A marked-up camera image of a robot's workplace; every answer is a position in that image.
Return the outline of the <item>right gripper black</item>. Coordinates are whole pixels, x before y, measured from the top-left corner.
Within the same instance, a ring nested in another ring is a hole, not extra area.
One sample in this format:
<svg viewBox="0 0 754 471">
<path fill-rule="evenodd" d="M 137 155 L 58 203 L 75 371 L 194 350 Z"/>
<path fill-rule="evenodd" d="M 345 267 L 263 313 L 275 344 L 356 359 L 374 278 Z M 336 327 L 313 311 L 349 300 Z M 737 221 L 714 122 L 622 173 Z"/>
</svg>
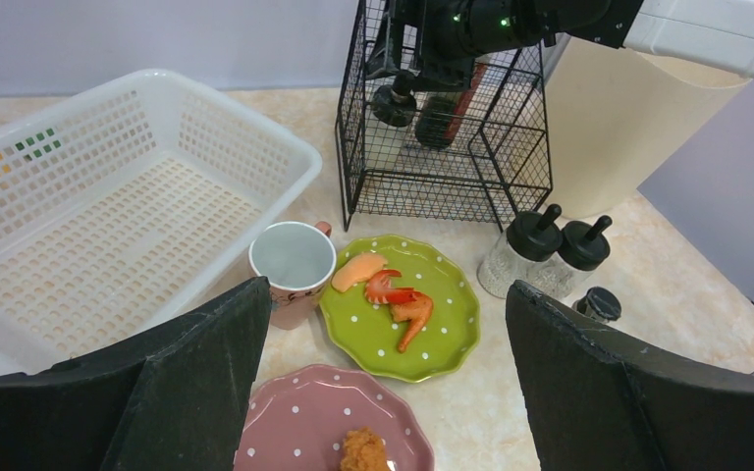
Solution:
<svg viewBox="0 0 754 471">
<path fill-rule="evenodd" d="M 477 58 L 557 34 L 550 1 L 388 1 L 380 20 L 366 78 L 411 72 L 414 91 L 464 91 Z"/>
</svg>

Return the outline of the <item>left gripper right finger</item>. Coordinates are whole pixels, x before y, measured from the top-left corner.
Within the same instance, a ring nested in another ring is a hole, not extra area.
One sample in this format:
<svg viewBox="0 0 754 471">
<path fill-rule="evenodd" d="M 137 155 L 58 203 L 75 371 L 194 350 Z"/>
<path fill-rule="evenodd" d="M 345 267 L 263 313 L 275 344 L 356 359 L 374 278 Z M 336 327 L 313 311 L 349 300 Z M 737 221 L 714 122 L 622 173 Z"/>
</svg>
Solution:
<svg viewBox="0 0 754 471">
<path fill-rule="evenodd" d="M 754 470 L 754 376 L 585 317 L 532 285 L 506 323 L 545 470 Z"/>
</svg>

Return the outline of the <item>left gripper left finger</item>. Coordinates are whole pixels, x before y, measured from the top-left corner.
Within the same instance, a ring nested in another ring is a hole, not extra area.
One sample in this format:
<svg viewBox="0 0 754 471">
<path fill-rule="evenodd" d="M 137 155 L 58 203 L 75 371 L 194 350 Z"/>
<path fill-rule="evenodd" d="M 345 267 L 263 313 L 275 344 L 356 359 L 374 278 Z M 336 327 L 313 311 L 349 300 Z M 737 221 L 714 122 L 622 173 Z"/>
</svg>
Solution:
<svg viewBox="0 0 754 471">
<path fill-rule="evenodd" d="M 268 333 L 264 277 L 34 375 L 0 376 L 0 470 L 230 470 Z"/>
</svg>

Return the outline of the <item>glass shaker black lid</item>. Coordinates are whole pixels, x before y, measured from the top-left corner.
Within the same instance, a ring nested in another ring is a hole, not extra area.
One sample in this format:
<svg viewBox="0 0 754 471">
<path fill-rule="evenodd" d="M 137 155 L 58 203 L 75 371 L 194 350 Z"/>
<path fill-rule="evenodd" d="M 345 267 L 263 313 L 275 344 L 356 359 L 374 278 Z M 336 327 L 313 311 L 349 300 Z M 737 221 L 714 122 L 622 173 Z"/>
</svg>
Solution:
<svg viewBox="0 0 754 471">
<path fill-rule="evenodd" d="M 506 298 L 517 280 L 550 293 L 558 281 L 551 258 L 563 242 L 556 224 L 561 214 L 558 204 L 544 212 L 519 212 L 479 264 L 479 284 L 498 298 Z"/>
<path fill-rule="evenodd" d="M 406 129 L 416 114 L 412 92 L 415 75 L 400 71 L 390 84 L 371 95 L 364 128 L 364 156 L 367 170 L 392 170 L 402 148 Z"/>
<path fill-rule="evenodd" d="M 533 285 L 555 299 L 572 294 L 610 256 L 604 230 L 612 224 L 609 215 L 594 224 L 568 221 L 562 228 L 561 247 L 538 268 Z"/>
</svg>

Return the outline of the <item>dark sauce bottle black cap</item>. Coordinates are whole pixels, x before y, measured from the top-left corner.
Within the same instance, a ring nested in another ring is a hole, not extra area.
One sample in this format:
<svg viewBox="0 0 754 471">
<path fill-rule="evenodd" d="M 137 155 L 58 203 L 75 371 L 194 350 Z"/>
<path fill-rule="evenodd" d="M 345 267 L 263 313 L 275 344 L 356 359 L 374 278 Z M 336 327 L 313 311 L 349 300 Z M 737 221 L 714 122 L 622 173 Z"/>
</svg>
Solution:
<svg viewBox="0 0 754 471">
<path fill-rule="evenodd" d="M 423 147 L 441 150 L 452 145 L 490 60 L 490 55 L 483 55 L 475 61 L 468 89 L 432 92 L 427 97 L 415 127 L 415 137 Z"/>
</svg>

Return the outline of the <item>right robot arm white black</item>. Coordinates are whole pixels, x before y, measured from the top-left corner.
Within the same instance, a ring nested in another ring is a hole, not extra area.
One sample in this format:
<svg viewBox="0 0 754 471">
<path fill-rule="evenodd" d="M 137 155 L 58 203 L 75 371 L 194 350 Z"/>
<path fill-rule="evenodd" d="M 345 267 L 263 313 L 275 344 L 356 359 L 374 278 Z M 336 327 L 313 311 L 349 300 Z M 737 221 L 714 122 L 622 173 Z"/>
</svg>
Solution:
<svg viewBox="0 0 754 471">
<path fill-rule="evenodd" d="M 390 1 L 380 20 L 364 77 L 403 72 L 404 30 L 411 26 L 415 91 L 465 90 L 477 58 L 539 43 L 551 47 L 562 33 L 754 79 L 754 1 Z"/>
</svg>

